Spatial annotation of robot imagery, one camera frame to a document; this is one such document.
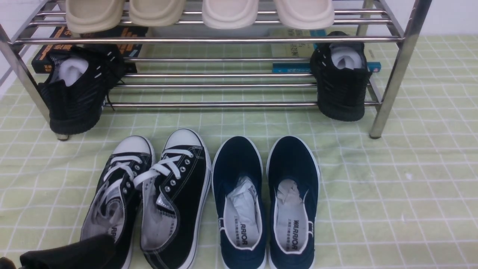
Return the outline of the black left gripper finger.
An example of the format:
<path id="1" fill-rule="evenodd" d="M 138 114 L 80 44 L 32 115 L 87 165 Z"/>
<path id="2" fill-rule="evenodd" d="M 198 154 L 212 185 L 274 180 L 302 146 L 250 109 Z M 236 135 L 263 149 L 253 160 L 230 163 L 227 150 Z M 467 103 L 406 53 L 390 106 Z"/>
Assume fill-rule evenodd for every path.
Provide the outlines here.
<path id="1" fill-rule="evenodd" d="M 0 269 L 16 269 L 15 264 L 6 257 L 0 258 Z"/>
<path id="2" fill-rule="evenodd" d="M 102 269 L 114 254 L 114 238 L 102 234 L 63 247 L 29 251 L 19 260 L 22 269 Z"/>

